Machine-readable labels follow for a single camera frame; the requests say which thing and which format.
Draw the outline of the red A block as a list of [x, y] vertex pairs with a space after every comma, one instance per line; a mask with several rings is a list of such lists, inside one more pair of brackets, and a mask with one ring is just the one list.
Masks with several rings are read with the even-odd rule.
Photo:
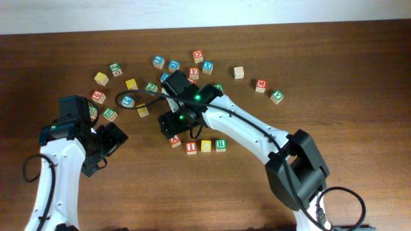
[[172, 148], [175, 148], [181, 145], [181, 139], [178, 135], [174, 135], [172, 138], [169, 139], [169, 143]]

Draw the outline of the red I block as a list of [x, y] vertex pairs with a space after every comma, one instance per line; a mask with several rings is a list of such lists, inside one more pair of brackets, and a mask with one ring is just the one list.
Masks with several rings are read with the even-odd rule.
[[187, 142], [186, 143], [186, 153], [188, 155], [195, 155], [197, 153], [197, 144], [196, 144], [196, 142]]

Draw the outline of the yellow C block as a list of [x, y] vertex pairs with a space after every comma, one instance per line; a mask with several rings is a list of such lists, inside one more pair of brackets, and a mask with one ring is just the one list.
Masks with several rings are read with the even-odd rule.
[[201, 141], [201, 152], [210, 152], [212, 148], [212, 142], [210, 140]]

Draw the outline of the green R block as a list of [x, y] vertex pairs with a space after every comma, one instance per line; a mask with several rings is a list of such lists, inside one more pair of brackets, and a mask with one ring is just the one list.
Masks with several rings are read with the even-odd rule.
[[216, 151], [223, 152], [227, 149], [227, 142], [225, 139], [217, 139], [216, 140]]

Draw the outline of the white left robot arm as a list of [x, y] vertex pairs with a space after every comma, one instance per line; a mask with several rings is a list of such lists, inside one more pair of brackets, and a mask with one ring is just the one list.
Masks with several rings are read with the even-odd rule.
[[68, 96], [59, 103], [60, 117], [41, 129], [41, 170], [33, 179], [39, 186], [27, 230], [79, 230], [78, 191], [80, 175], [92, 176], [125, 141], [127, 135], [113, 122], [96, 128], [89, 114], [90, 101]]

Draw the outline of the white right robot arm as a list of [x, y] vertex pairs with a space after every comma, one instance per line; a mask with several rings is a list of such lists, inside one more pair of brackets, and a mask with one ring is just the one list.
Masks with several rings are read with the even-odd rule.
[[308, 133], [290, 134], [269, 126], [215, 86], [197, 87], [181, 71], [166, 77], [161, 87], [171, 108], [158, 118], [167, 138], [196, 126], [228, 135], [264, 164], [271, 191], [293, 211], [298, 230], [331, 229], [319, 197], [326, 189], [329, 170]]

